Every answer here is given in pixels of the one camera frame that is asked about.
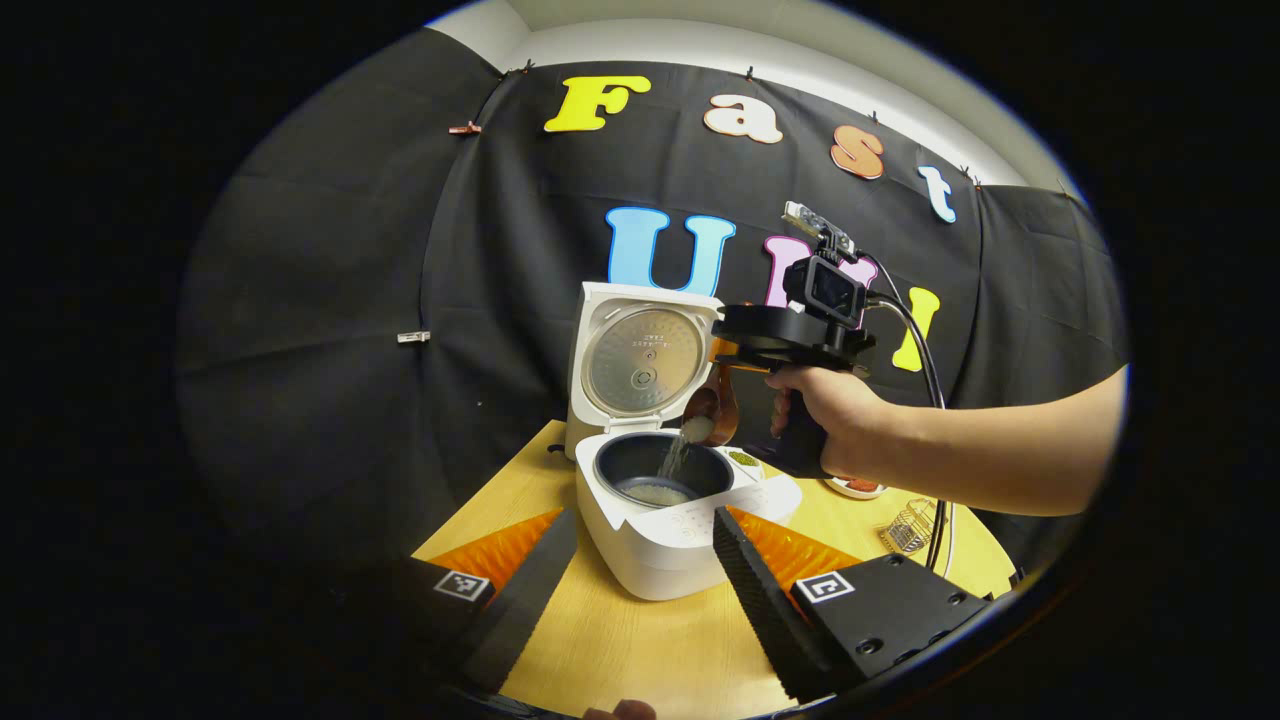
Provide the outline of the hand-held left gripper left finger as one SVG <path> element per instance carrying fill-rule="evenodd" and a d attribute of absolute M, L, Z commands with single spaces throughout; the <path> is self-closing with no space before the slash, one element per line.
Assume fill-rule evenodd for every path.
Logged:
<path fill-rule="evenodd" d="M 576 516 L 559 507 L 360 573 L 330 625 L 330 669 L 346 680 L 495 694 L 577 547 Z"/>

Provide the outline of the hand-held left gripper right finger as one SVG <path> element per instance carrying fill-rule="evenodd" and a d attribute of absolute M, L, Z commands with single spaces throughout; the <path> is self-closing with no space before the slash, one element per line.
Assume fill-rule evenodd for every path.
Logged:
<path fill-rule="evenodd" d="M 787 697 L 864 684 L 959 632 L 995 600 L 902 553 L 860 560 L 735 506 L 713 548 Z"/>

